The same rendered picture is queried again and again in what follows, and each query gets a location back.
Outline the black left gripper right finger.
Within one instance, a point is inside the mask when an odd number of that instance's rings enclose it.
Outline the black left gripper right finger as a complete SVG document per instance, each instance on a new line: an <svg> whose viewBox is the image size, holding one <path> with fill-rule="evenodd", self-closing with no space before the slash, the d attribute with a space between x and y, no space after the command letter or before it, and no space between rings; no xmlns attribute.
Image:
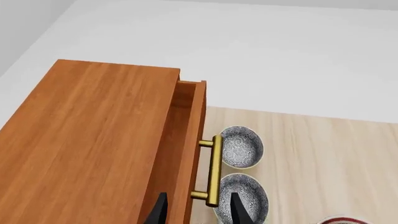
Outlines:
<svg viewBox="0 0 398 224"><path fill-rule="evenodd" d="M236 192L231 194L230 208L233 224L254 224Z"/></svg>

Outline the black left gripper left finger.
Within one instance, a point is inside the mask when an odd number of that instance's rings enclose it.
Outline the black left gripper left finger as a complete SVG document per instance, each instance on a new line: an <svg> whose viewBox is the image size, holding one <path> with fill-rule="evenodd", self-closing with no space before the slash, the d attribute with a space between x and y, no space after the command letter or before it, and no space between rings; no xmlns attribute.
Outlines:
<svg viewBox="0 0 398 224"><path fill-rule="evenodd" d="M168 211L167 193L161 192L144 224L165 224Z"/></svg>

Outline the wooden drawer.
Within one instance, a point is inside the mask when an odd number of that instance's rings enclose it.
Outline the wooden drawer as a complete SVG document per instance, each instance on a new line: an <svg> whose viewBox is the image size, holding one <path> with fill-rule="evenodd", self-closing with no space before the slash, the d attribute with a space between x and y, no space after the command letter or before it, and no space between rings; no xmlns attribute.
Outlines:
<svg viewBox="0 0 398 224"><path fill-rule="evenodd" d="M178 82L137 224L145 222L162 192L168 200L166 224L189 222L205 111L206 82Z"/></svg>

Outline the wooden cabinet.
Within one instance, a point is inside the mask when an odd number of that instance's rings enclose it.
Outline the wooden cabinet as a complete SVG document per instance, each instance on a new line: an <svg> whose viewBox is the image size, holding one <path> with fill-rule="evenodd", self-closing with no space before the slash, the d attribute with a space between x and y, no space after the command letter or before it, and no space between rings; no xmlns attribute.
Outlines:
<svg viewBox="0 0 398 224"><path fill-rule="evenodd" d="M0 224L136 224L179 73L57 60L0 130Z"/></svg>

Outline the blue patterned bowl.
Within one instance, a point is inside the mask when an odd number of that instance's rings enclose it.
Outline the blue patterned bowl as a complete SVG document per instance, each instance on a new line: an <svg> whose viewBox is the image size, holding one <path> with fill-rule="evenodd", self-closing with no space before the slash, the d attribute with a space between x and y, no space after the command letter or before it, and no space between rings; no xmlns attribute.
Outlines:
<svg viewBox="0 0 398 224"><path fill-rule="evenodd" d="M246 126L228 126L223 138L223 162L234 169L251 169L264 157L264 143L257 132Z"/></svg>
<svg viewBox="0 0 398 224"><path fill-rule="evenodd" d="M237 193L243 207L254 224L265 224L269 212L269 200L262 185L250 175L232 173L221 179L220 204L214 208L217 224L233 224L231 194Z"/></svg>

